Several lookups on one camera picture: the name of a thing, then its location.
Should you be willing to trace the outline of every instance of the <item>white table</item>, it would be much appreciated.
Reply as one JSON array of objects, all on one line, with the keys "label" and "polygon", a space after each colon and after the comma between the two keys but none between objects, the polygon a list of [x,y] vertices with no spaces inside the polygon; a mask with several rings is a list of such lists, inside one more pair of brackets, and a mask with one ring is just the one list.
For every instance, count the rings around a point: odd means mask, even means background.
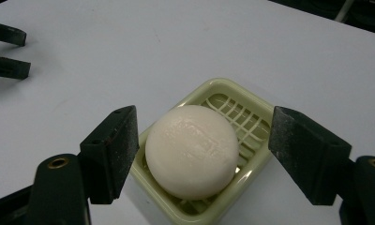
[{"label": "white table", "polygon": [[[78,154],[108,113],[134,104],[144,131],[214,77],[294,108],[375,156],[375,34],[267,1],[8,0],[0,23],[27,33],[0,56],[32,63],[0,78],[0,198],[33,183],[37,165]],[[339,224],[340,198],[312,206],[276,159],[220,224]],[[130,176],[93,224],[167,221]]]}]

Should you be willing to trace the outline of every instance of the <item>soap dish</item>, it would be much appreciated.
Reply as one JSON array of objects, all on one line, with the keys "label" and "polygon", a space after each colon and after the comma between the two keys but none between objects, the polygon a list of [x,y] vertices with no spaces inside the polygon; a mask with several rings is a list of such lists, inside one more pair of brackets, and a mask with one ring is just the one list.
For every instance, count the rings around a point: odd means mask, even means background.
[{"label": "soap dish", "polygon": [[271,157],[268,138],[273,106],[227,79],[212,79],[175,107],[202,105],[225,117],[239,143],[239,159],[232,181],[218,194],[199,201],[178,199],[167,193],[150,173],[145,145],[150,128],[139,136],[140,150],[131,167],[137,183],[174,224],[213,224],[232,206]]}]

